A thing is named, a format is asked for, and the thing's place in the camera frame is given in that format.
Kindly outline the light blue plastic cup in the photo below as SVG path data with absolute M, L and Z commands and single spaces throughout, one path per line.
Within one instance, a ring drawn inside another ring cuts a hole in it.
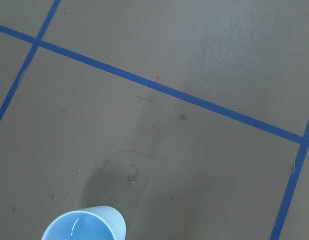
M 124 240 L 126 222 L 111 206 L 94 206 L 64 213 L 50 223 L 43 240 Z

